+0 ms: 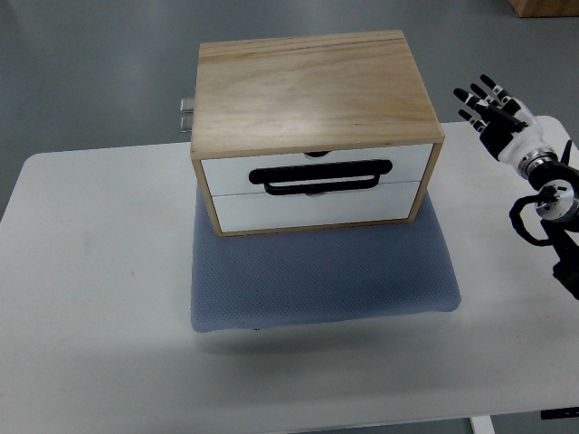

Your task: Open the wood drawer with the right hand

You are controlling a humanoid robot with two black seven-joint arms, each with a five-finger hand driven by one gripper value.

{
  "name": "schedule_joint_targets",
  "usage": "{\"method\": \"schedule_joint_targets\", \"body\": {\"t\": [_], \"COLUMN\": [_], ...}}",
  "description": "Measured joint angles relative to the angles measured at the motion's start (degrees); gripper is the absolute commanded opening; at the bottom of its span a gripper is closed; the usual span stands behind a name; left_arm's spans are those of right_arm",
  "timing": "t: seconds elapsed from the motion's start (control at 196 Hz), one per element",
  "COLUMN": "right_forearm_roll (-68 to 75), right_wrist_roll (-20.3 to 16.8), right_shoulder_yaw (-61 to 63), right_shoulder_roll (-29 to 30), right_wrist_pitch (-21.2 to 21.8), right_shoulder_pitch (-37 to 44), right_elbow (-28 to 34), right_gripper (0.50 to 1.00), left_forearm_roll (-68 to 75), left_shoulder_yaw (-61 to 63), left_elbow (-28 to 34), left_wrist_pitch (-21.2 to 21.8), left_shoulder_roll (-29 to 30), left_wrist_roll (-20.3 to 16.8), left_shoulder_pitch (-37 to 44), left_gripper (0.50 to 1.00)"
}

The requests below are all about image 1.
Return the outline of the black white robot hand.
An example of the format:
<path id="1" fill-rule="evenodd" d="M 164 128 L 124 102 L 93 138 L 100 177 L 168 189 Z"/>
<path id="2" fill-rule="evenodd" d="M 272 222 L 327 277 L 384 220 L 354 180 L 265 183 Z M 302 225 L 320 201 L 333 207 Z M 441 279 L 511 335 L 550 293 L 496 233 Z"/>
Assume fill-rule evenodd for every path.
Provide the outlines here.
<path id="1" fill-rule="evenodd" d="M 479 134 L 479 141 L 498 162 L 512 166 L 523 178 L 557 159 L 544 140 L 544 129 L 529 108 L 489 76 L 468 90 L 456 88 L 453 95 L 464 104 L 459 115 Z"/>

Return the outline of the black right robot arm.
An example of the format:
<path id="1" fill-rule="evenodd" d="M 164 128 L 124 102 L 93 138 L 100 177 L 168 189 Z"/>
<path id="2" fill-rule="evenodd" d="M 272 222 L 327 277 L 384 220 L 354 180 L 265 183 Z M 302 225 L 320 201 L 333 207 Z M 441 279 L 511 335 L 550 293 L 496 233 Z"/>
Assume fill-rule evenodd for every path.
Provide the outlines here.
<path id="1" fill-rule="evenodd" d="M 578 232 L 578 170 L 569 165 L 572 147 L 573 141 L 568 140 L 560 159 L 545 154 L 533 162 L 528 181 L 536 194 L 517 199 L 509 219 L 523 240 L 555 250 L 559 261 L 553 266 L 553 276 L 578 297 L 578 244 L 570 236 Z M 536 238 L 525 227 L 521 213 L 529 204 L 535 205 L 544 239 Z"/>

